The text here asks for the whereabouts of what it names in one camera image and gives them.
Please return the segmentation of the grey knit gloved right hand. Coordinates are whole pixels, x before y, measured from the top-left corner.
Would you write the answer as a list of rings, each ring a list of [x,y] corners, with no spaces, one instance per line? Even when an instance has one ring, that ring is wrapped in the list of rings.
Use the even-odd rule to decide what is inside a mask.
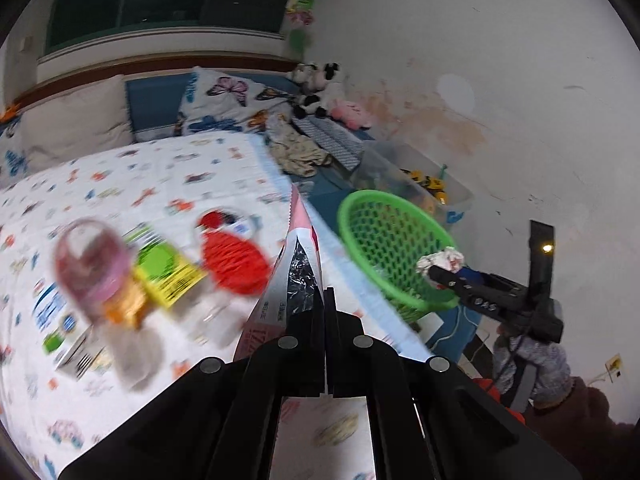
[[[560,344],[544,344],[502,330],[494,343],[494,386],[506,408],[523,413],[529,404],[562,403],[574,380]]]

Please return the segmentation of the maroon right sleeve forearm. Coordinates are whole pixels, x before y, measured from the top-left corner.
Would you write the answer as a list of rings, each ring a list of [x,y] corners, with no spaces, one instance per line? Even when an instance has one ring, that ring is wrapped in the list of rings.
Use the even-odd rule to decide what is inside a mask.
[[[639,425],[614,422],[597,388],[573,379],[572,392],[550,408],[528,408],[526,425],[568,460],[585,479],[639,477]]]

